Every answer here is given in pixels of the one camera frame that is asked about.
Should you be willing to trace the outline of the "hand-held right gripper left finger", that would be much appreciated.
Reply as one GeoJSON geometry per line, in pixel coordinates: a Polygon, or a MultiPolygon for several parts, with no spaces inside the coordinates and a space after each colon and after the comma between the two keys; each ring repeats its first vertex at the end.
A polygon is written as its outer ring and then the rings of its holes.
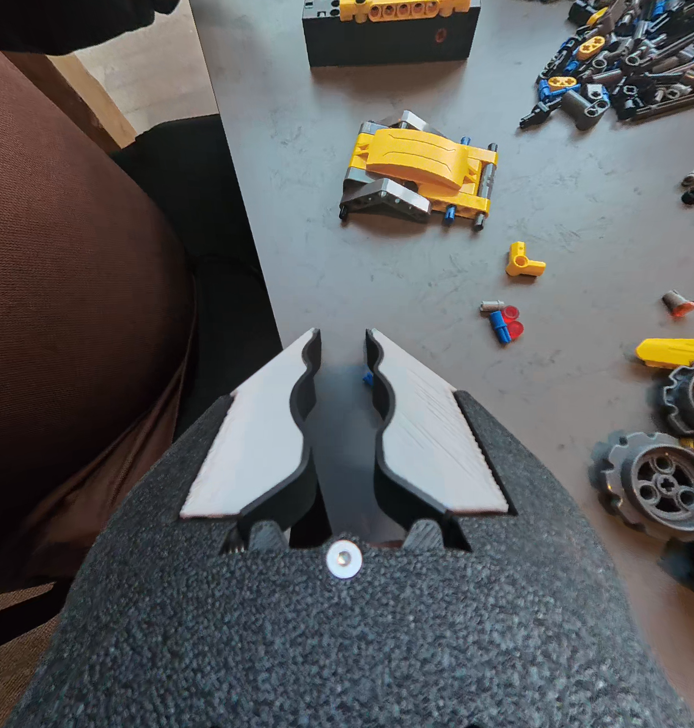
{"type": "Polygon", "coordinates": [[[310,328],[233,390],[181,520],[233,519],[248,538],[259,521],[286,531],[306,516],[318,481],[304,424],[321,359],[321,331],[310,328]]]}

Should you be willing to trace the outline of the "person's brown sweater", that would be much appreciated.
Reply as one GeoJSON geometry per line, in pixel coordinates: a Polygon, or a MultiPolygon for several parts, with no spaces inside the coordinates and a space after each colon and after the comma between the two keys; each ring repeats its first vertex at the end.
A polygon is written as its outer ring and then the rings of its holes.
{"type": "Polygon", "coordinates": [[[165,216],[0,51],[0,593],[73,578],[170,447],[195,324],[165,216]]]}

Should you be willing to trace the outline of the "black wheel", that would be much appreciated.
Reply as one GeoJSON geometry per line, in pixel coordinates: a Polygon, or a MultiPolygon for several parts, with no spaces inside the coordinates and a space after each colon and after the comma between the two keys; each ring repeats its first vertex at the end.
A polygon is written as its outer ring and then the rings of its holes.
{"type": "Polygon", "coordinates": [[[678,584],[694,592],[694,541],[669,540],[659,558],[659,566],[678,584]]]}

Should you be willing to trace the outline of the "black and yellow brick assembly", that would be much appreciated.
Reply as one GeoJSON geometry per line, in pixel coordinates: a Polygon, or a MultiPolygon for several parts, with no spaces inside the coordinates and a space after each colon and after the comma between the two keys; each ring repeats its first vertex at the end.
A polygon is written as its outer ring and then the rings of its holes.
{"type": "Polygon", "coordinates": [[[306,1],[311,68],[386,66],[469,58],[479,1],[306,1]]]}

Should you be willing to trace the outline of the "yellow and grey brick assembly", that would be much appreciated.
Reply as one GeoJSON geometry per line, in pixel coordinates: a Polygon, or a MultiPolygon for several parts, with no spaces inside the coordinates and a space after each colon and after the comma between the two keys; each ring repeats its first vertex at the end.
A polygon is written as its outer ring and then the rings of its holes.
{"type": "Polygon", "coordinates": [[[498,145],[476,147],[431,127],[411,111],[361,124],[342,180],[339,219],[384,212],[420,223],[433,213],[482,231],[498,166],[498,145]]]}

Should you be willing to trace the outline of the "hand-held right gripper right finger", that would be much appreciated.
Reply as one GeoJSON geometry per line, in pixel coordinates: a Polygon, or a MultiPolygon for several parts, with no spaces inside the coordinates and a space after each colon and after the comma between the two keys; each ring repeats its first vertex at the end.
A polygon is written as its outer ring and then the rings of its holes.
{"type": "Polygon", "coordinates": [[[374,493],[409,532],[436,523],[463,540],[461,518],[506,516],[509,500],[458,401],[458,390],[378,329],[365,333],[375,441],[374,493]]]}

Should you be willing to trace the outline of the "pile of blue grey pieces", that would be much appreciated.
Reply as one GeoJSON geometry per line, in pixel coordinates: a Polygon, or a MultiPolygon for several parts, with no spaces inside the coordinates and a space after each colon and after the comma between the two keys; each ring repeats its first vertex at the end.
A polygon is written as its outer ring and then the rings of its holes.
{"type": "Polygon", "coordinates": [[[694,1],[576,1],[568,22],[575,31],[537,76],[521,130],[559,110],[584,132],[609,109],[640,123],[694,108],[694,1]]]}

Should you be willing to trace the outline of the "grey desk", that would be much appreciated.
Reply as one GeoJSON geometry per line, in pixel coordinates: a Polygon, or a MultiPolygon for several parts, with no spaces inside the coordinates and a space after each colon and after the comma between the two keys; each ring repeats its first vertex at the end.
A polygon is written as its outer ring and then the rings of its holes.
{"type": "Polygon", "coordinates": [[[467,63],[311,71],[302,2],[191,2],[212,88],[284,344],[322,332],[308,418],[334,530],[375,541],[399,527],[372,492],[375,429],[364,333],[376,327],[464,389],[552,470],[602,537],[653,652],[694,711],[694,594],[658,565],[659,541],[600,505],[591,453],[610,433],[653,432],[647,338],[694,338],[694,206],[678,182],[694,164],[694,109],[589,132],[563,113],[518,129],[534,81],[572,29],[568,3],[482,2],[467,63]],[[388,215],[338,220],[360,124],[413,111],[454,139],[498,144],[485,228],[388,215]],[[523,241],[546,263],[509,277],[523,241]],[[481,301],[520,311],[501,344],[481,301]]]}

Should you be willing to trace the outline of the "grey sprocket wheel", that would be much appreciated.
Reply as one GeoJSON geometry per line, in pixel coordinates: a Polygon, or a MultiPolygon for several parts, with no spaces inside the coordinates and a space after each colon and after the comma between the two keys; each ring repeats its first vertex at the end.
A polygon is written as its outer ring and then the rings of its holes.
{"type": "Polygon", "coordinates": [[[661,410],[670,430],[694,444],[694,361],[668,374],[661,392],[661,410]]]}
{"type": "Polygon", "coordinates": [[[603,509],[656,540],[694,541],[694,449],[661,432],[610,433],[591,453],[603,509]]]}

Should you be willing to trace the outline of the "yellow curved panel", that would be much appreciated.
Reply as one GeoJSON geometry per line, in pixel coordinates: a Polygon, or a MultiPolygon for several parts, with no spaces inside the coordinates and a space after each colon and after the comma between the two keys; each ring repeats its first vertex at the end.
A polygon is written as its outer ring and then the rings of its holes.
{"type": "Polygon", "coordinates": [[[646,366],[657,369],[677,369],[694,362],[694,339],[645,339],[635,354],[646,366]]]}

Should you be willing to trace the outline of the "yellow angle connector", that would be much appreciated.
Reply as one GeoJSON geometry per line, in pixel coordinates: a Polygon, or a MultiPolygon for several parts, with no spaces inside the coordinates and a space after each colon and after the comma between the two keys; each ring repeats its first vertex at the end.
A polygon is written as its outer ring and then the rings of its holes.
{"type": "Polygon", "coordinates": [[[505,272],[511,278],[519,276],[538,278],[546,271],[545,262],[533,260],[528,256],[526,244],[523,241],[511,244],[507,261],[505,272]]]}

